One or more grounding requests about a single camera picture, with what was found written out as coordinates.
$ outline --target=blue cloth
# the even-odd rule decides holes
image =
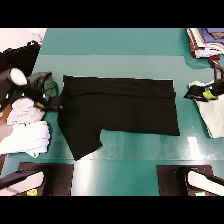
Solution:
[[[215,39],[210,33],[208,33],[207,28],[197,28],[201,37],[204,39],[205,43],[221,43],[224,44],[224,38]]]
[[[224,33],[224,28],[207,28],[209,33]]]

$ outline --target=black pants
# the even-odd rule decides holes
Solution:
[[[100,132],[180,135],[172,80],[64,76],[58,123],[75,160],[102,144]]]

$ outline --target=yellow label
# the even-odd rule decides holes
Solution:
[[[205,192],[198,192],[198,193],[195,193],[196,196],[205,196]]]
[[[212,93],[210,92],[210,90],[207,90],[207,91],[203,92],[203,96],[206,99],[208,99],[208,100],[216,98],[216,96],[213,96],[212,95]]]
[[[27,191],[27,196],[37,196],[37,189]]]

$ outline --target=green table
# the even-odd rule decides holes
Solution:
[[[135,44],[129,42],[122,47],[124,34],[131,35],[130,32],[135,33],[134,30],[137,33],[131,36],[131,40],[135,40]],[[33,72],[52,71],[60,91],[63,86],[62,75],[73,75],[173,79],[177,93],[176,107],[181,136],[103,130],[101,133],[103,147],[75,162],[72,195],[158,195],[156,176],[158,164],[211,164],[214,173],[224,177],[222,172],[224,139],[209,138],[195,103],[183,98],[189,82],[194,80],[209,82],[213,78],[213,71],[209,68],[207,60],[194,59],[190,56],[189,43],[183,31],[183,29],[158,29],[155,32],[155,29],[140,29],[138,32],[138,29],[131,29],[131,31],[116,29],[114,35],[122,33],[120,39],[113,39],[112,31],[108,29],[104,31],[65,29],[65,32],[61,29],[49,29],[47,31]],[[80,33],[89,35],[83,39],[78,35]],[[109,39],[110,43],[105,39],[102,44],[97,42],[97,45],[96,37],[102,40],[107,37],[106,33],[112,38]],[[154,44],[149,37],[155,33],[174,37],[166,39],[166,45],[169,46],[165,49],[164,45],[160,45],[160,36],[158,40],[152,38],[157,46],[153,48]],[[48,153],[42,154],[37,159],[24,153],[9,155],[2,171],[3,176],[16,170],[19,162],[24,161],[74,162],[56,119],[56,113],[48,113],[45,116],[52,130]]]

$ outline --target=folded black garment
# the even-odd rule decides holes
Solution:
[[[75,160],[102,144],[100,132],[179,136],[172,80],[64,76],[58,124]]]

